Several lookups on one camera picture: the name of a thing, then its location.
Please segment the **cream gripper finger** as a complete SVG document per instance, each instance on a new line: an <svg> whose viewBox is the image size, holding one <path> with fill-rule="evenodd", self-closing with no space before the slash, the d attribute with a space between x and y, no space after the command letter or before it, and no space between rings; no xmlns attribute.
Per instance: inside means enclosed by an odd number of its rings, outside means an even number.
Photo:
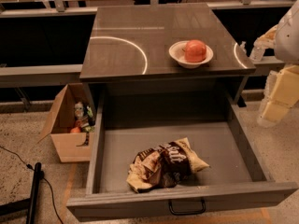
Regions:
<svg viewBox="0 0 299 224"><path fill-rule="evenodd" d="M257 122L265 128L273 127L279 124L289 111L290 109L286 106L262 99Z"/></svg>
<svg viewBox="0 0 299 224"><path fill-rule="evenodd" d="M267 77L264 96L268 101L291 108L299 101L299 66L287 65Z"/></svg>

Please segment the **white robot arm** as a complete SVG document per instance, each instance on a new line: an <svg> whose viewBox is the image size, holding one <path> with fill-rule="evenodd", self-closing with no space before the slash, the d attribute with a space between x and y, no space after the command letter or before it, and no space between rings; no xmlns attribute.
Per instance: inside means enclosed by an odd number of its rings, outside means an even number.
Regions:
<svg viewBox="0 0 299 224"><path fill-rule="evenodd" d="M259 109L258 123L272 127L299 101L299 0L277 25L255 40L249 57L258 62L267 49L273 49L275 57L285 63L279 72L268 75Z"/></svg>

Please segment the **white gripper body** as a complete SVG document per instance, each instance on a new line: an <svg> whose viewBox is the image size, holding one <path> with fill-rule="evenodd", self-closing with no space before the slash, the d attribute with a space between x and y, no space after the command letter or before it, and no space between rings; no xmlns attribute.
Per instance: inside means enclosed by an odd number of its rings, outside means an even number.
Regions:
<svg viewBox="0 0 299 224"><path fill-rule="evenodd" d="M272 49L275 43L277 26L270 28L265 34L259 36L253 43L249 58L254 62L259 62L267 49Z"/></svg>

